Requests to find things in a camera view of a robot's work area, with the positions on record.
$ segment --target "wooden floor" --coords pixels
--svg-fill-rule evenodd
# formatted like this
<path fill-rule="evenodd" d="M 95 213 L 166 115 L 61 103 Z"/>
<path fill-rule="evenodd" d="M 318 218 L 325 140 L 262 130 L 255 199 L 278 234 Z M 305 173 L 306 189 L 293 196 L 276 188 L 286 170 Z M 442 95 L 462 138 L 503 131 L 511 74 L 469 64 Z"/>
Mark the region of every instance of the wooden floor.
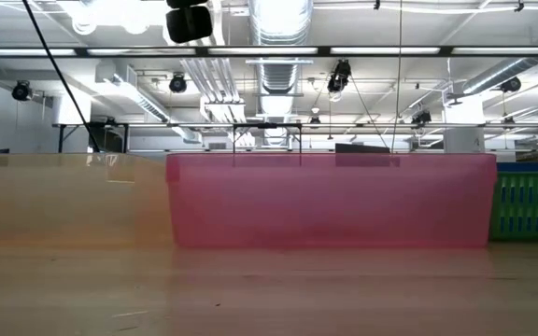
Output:
<path fill-rule="evenodd" d="M 0 247 L 0 335 L 538 335 L 538 244 Z"/>

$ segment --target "pink translucent container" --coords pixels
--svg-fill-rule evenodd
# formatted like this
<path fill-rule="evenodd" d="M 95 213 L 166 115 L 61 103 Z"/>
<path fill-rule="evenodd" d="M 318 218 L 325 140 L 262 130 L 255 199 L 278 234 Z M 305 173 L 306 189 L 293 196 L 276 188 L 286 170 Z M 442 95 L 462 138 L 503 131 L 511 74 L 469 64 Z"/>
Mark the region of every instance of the pink translucent container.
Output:
<path fill-rule="evenodd" d="M 185 247 L 484 246 L 488 154 L 175 154 L 175 239 Z"/>

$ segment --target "green plastic crate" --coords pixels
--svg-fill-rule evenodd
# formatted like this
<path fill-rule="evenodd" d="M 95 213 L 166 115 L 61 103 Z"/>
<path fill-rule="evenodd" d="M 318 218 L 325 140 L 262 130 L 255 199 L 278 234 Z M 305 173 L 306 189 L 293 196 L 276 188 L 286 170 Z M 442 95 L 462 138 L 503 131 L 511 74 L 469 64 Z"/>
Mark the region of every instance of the green plastic crate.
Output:
<path fill-rule="evenodd" d="M 490 240 L 538 240 L 538 172 L 499 172 Z"/>

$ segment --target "plastic storage bin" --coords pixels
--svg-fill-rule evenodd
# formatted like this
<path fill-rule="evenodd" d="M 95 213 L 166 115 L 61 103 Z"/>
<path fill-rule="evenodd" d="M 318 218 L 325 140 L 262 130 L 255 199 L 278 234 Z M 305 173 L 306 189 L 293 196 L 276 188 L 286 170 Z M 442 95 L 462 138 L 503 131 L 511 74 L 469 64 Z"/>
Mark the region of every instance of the plastic storage bin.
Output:
<path fill-rule="evenodd" d="M 484 246 L 495 157 L 174 154 L 167 183 L 187 247 Z"/>
<path fill-rule="evenodd" d="M 538 239 L 538 163 L 498 165 L 489 239 Z"/>

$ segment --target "silver air duct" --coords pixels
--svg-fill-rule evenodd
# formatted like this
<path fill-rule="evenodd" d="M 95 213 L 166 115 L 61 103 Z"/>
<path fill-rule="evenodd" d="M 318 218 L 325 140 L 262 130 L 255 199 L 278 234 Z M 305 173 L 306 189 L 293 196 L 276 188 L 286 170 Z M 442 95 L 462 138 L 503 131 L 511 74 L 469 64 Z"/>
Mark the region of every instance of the silver air duct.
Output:
<path fill-rule="evenodd" d="M 300 46 L 310 32 L 313 0 L 248 0 L 253 44 Z M 291 94 L 299 74 L 297 64 L 260 64 L 258 78 L 263 114 L 268 121 L 286 122 L 293 106 Z M 277 139 L 272 143 L 281 143 Z"/>
<path fill-rule="evenodd" d="M 464 83 L 462 91 L 464 94 L 478 94 L 504 83 L 535 65 L 538 65 L 538 57 L 503 61 Z"/>

